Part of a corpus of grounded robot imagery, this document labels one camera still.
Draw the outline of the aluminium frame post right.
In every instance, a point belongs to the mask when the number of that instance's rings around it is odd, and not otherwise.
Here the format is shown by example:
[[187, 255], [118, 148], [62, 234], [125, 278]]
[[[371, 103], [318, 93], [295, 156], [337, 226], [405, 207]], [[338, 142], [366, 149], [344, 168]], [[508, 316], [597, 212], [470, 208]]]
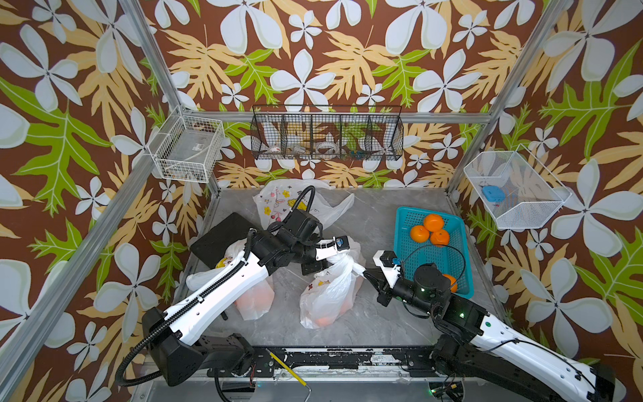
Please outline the aluminium frame post right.
[[517, 57], [516, 64], [510, 70], [507, 80], [499, 92], [497, 100], [490, 107], [489, 112], [486, 114], [460, 114], [460, 120], [456, 121], [457, 123], [480, 124], [481, 127], [475, 137], [473, 137], [472, 144], [468, 147], [464, 156], [457, 165], [446, 189], [447, 193], [450, 194], [457, 190], [464, 175], [465, 165], [469, 164], [469, 162], [474, 158], [475, 152], [480, 149], [480, 146], [485, 142], [486, 138], [493, 133], [493, 124], [499, 122], [501, 113], [507, 109], [511, 95], [515, 90], [517, 90], [522, 79], [527, 75], [532, 62], [536, 60], [538, 52], [544, 46], [549, 35], [551, 35], [551, 32], [559, 21], [561, 14], [572, 4], [573, 1], [549, 2], [538, 23], [534, 27], [533, 32], [530, 34], [527, 42], [522, 48], [520, 55]]

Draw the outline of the black plastic tool case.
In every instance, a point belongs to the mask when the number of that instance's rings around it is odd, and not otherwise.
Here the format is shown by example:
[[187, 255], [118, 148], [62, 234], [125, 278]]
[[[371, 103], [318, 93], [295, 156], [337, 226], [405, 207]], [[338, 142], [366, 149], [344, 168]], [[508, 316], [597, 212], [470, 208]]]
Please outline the black plastic tool case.
[[234, 242], [246, 238], [255, 227], [242, 215], [234, 212], [208, 230], [190, 246], [191, 252], [208, 269], [216, 268]]

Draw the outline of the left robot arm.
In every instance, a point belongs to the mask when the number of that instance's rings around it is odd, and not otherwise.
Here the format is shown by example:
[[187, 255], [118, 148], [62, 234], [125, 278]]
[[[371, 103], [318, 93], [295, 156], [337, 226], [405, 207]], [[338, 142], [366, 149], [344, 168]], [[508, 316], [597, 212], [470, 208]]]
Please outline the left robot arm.
[[239, 335], [205, 336], [205, 330], [231, 304], [278, 269], [297, 263], [304, 275], [327, 268], [327, 259], [343, 242], [323, 239], [323, 224], [309, 209], [300, 209], [304, 197], [313, 198], [314, 186], [301, 191], [289, 214], [267, 229], [251, 228], [243, 249], [213, 278], [175, 306], [144, 316], [144, 338], [118, 366], [115, 382], [133, 387], [162, 377], [179, 385], [198, 370], [212, 367], [214, 355], [235, 358], [232, 369], [242, 374], [252, 354]]

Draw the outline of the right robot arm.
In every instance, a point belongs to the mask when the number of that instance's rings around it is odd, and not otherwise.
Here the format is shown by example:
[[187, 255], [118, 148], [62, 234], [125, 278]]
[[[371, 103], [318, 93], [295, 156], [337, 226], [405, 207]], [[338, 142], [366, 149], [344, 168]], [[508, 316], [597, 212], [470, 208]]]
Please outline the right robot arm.
[[433, 264], [403, 277], [390, 262], [366, 269], [363, 277], [388, 306], [393, 299], [421, 311], [441, 335], [430, 353], [431, 367], [445, 376], [478, 378], [531, 401], [611, 401], [616, 377], [611, 367], [566, 358], [510, 328], [485, 308], [451, 290]]

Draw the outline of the orange top of pile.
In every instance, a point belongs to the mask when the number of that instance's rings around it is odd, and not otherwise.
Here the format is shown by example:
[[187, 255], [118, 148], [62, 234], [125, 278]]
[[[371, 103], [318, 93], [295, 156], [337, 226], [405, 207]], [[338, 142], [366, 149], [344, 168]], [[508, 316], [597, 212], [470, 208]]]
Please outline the orange top of pile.
[[428, 214], [423, 220], [423, 226], [429, 232], [433, 233], [443, 230], [445, 227], [445, 221], [439, 214]]

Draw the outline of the blue object in basket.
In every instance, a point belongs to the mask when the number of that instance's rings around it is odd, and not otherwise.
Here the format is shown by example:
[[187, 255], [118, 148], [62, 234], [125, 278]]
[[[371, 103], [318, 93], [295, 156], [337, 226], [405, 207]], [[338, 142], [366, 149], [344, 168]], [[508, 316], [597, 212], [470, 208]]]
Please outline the blue object in basket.
[[495, 185], [482, 187], [482, 195], [490, 204], [502, 204], [506, 199], [503, 190]]

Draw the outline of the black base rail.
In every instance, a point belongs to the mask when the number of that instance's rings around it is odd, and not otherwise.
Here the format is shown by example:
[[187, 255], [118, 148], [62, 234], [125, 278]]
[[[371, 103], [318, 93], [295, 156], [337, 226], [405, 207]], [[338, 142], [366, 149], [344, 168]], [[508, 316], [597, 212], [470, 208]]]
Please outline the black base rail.
[[410, 378], [438, 377], [435, 365], [430, 362], [431, 346], [388, 347], [277, 347], [259, 346], [249, 373], [254, 378], [275, 378], [285, 368], [276, 360], [298, 374], [311, 369], [329, 375], [340, 374], [367, 376], [375, 370], [400, 373]]

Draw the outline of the orange front right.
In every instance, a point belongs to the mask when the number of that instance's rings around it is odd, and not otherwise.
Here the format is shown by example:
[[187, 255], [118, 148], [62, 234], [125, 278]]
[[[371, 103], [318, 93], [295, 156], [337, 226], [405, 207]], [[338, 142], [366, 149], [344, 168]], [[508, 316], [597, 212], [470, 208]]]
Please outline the orange front right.
[[457, 279], [455, 277], [451, 276], [451, 275], [448, 275], [448, 274], [444, 274], [443, 277], [446, 278], [449, 281], [449, 283], [450, 283], [450, 291], [453, 292], [453, 293], [457, 292], [457, 290], [458, 290]]

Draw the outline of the orange right large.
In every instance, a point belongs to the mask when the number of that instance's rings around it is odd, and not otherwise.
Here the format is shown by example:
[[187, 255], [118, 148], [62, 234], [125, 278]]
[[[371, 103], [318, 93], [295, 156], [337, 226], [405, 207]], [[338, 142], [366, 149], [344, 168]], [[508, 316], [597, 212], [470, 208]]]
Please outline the orange right large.
[[431, 233], [430, 242], [434, 246], [448, 246], [450, 244], [450, 234], [444, 229], [439, 229]]

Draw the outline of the teal plastic basket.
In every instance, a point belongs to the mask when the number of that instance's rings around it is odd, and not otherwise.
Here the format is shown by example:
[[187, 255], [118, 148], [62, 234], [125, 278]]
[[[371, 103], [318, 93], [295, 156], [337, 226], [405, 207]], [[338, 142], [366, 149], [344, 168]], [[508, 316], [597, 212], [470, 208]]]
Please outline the teal plastic basket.
[[[422, 225], [430, 214], [442, 217], [445, 224], [443, 229], [450, 236], [449, 247], [432, 246], [430, 241], [417, 243], [411, 239], [411, 230]], [[399, 207], [396, 212], [394, 252], [403, 264], [406, 279], [413, 280], [416, 269], [423, 264], [435, 263], [442, 274], [457, 279], [455, 293], [458, 296], [473, 298], [472, 264], [462, 218], [426, 209]]]

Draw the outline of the orange small back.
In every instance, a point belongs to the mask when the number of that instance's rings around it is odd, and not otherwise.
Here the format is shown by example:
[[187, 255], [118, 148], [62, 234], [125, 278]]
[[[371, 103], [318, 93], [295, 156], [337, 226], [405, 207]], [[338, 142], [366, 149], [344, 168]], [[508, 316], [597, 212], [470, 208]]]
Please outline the orange small back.
[[416, 225], [410, 230], [410, 239], [415, 243], [425, 243], [430, 239], [430, 231], [423, 225]]

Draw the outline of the white printed plastic bag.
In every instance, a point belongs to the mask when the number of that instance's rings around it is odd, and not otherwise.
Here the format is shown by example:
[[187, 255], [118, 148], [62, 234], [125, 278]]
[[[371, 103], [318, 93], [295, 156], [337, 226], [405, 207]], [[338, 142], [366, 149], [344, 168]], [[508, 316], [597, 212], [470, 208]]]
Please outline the white printed plastic bag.
[[[244, 249], [246, 240], [238, 240], [228, 246], [224, 257], [219, 260], [214, 269], [202, 271], [188, 276], [186, 280], [189, 291], [197, 291], [209, 280], [226, 268], [233, 259]], [[274, 283], [271, 278], [266, 278], [243, 293], [234, 302], [244, 321], [253, 321], [262, 318], [271, 310], [275, 299]]]

